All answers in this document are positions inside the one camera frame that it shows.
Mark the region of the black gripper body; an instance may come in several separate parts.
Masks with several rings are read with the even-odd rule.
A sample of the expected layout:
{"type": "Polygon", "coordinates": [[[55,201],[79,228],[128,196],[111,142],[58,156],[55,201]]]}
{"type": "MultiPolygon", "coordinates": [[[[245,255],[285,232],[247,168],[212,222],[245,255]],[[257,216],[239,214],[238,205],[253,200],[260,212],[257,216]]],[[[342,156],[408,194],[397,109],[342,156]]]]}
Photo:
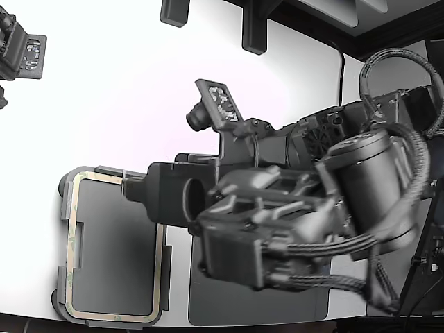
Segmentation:
{"type": "Polygon", "coordinates": [[[148,168],[146,211],[152,222],[188,228],[214,199],[210,190],[219,179],[216,155],[179,153],[172,162],[148,168]]]}

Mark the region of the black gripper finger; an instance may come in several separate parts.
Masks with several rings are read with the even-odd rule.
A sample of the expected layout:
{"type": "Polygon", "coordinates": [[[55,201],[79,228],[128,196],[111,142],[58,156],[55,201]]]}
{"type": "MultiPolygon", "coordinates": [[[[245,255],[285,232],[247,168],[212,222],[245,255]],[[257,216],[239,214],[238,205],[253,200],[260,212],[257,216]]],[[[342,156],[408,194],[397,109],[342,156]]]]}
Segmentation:
{"type": "Polygon", "coordinates": [[[146,174],[123,170],[121,191],[129,201],[144,202],[147,195],[146,174]]]}

